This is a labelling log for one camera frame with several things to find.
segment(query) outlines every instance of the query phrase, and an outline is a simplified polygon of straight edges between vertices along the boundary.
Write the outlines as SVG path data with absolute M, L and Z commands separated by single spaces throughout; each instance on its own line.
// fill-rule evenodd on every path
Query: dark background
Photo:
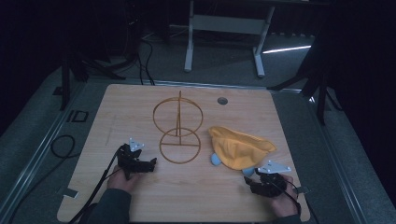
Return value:
M 157 30 L 166 41 L 167 24 L 188 23 L 188 1 L 130 1 L 132 5 L 128 6 L 124 1 L 112 3 L 114 5 L 105 1 L 95 1 L 95 5 L 92 1 L 1 2 L 0 133 L 18 116 L 47 75 L 61 65 L 65 49 L 78 50 L 103 61 L 108 61 L 112 54 L 123 53 L 123 46 L 113 41 L 127 38 L 125 15 L 122 15 L 125 10 L 120 8 L 132 10 L 129 15 L 132 18 L 128 20 L 137 21 L 130 28 L 135 34 L 131 35 L 132 41 L 138 39 L 144 25 Z M 323 60 L 330 63 L 328 84 L 335 89 L 393 203 L 396 202 L 393 192 L 396 100 L 392 89 L 396 68 L 396 20 L 392 14 L 395 9 L 391 1 L 336 1 L 324 22 L 327 11 L 321 7 L 305 11 L 305 7 L 282 5 L 271 27 L 275 33 L 317 36 L 303 67 L 318 68 Z M 290 23 L 295 21 L 290 18 L 306 14 L 317 14 L 320 20 Z M 128 52 L 133 52 L 136 45 L 131 45 Z

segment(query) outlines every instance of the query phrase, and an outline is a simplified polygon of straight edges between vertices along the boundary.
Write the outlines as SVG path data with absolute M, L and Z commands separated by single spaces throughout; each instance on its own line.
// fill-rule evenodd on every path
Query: orange fabric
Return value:
M 255 166 L 269 152 L 276 150 L 276 146 L 263 137 L 220 126 L 211 127 L 208 131 L 212 136 L 213 149 L 221 162 L 235 170 Z

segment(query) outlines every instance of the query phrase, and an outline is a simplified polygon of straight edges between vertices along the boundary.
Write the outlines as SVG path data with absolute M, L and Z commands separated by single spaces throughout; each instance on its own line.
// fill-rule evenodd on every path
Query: dark sleeve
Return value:
M 273 221 L 274 224 L 301 224 L 300 217 L 298 215 L 293 215 L 289 217 L 280 217 Z
M 107 189 L 99 203 L 92 209 L 87 224 L 129 223 L 131 194 L 121 189 Z

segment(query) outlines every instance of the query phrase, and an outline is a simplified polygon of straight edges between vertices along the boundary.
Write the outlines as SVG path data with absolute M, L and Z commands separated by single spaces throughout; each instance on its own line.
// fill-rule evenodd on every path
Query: white desk frame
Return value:
M 275 7 L 270 7 L 265 20 L 240 19 L 231 17 L 216 17 L 194 14 L 194 1 L 190 0 L 190 19 L 189 19 L 189 44 L 187 46 L 186 62 L 184 71 L 190 72 L 192 67 L 193 41 L 192 34 L 194 30 L 207 30 L 218 32 L 229 32 L 249 35 L 260 35 L 260 41 L 257 47 L 253 48 L 254 61 L 256 63 L 257 75 L 264 77 L 264 68 L 262 66 L 262 45 L 268 33 L 271 19 Z

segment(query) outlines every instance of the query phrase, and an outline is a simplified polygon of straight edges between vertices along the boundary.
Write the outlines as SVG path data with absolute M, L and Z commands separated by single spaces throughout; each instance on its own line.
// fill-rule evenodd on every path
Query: person's right hand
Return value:
M 132 178 L 130 180 L 127 180 L 125 178 L 124 171 L 118 165 L 114 166 L 113 172 L 116 173 L 111 175 L 110 178 L 107 180 L 107 188 L 122 189 L 130 194 L 132 193 L 134 186 L 136 185 L 136 182 L 142 176 L 142 174 L 140 173 L 134 173 L 131 174 Z
M 286 192 L 297 200 L 297 194 L 293 191 L 292 184 L 293 178 L 288 175 L 282 175 L 287 183 Z M 277 197 L 270 198 L 270 205 L 274 210 L 274 213 L 277 217 L 288 217 L 292 215 L 298 214 L 298 209 L 294 201 L 288 197 L 286 194 L 282 193 Z

